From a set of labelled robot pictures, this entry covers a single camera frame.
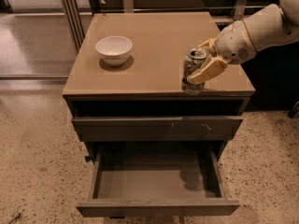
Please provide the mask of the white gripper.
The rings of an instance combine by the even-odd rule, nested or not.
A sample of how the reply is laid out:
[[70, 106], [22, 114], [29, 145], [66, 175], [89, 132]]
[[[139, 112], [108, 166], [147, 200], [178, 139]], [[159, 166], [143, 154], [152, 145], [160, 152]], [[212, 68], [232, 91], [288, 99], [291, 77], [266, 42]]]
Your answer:
[[198, 48], [206, 50], [212, 56], [220, 56], [208, 56], [198, 70], [187, 76], [187, 81], [195, 85], [205, 83], [223, 73], [227, 63], [244, 63], [256, 55], [243, 21], [235, 21], [222, 29], [216, 39], [209, 38]]

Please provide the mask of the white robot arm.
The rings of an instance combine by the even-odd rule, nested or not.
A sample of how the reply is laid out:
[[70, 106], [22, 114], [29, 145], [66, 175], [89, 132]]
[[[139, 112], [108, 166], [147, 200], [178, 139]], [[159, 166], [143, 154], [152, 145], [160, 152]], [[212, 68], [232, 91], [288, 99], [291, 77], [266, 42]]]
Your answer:
[[289, 45], [299, 40], [299, 0], [279, 0], [241, 21], [225, 27], [215, 38], [200, 45], [208, 51], [204, 64], [186, 80], [202, 84], [221, 74], [228, 64], [253, 59], [264, 49]]

